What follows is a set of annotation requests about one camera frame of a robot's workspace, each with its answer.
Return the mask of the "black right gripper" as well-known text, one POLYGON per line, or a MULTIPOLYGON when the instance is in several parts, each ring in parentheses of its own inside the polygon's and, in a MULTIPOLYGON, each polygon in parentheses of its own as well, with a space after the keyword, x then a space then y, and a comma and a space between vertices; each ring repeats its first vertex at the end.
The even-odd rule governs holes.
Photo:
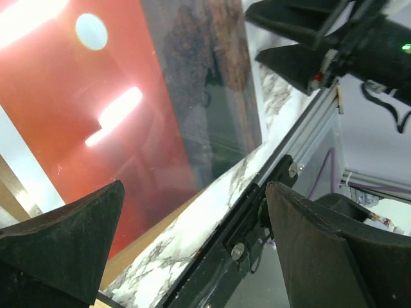
POLYGON ((351 74, 363 81, 364 96, 384 103, 370 91, 390 94, 410 104, 410 29, 387 19, 386 1, 356 1, 348 21, 326 33, 348 5, 346 0, 258 1, 245 12, 246 20, 300 44, 262 50, 256 61, 291 86, 311 95, 331 85, 337 76, 351 74))

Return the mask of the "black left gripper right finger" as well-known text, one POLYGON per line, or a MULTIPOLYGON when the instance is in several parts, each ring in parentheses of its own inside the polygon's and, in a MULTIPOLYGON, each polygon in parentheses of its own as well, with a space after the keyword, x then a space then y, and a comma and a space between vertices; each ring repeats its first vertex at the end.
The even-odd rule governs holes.
POLYGON ((266 188, 291 307, 409 307, 410 238, 365 223, 339 194, 311 201, 279 182, 266 188))

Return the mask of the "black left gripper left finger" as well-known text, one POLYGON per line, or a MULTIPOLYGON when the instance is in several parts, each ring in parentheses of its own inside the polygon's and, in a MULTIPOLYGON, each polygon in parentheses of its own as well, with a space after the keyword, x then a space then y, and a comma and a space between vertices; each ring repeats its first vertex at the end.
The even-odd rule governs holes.
POLYGON ((1 307, 94 305, 125 199, 116 180, 1 229, 1 307))

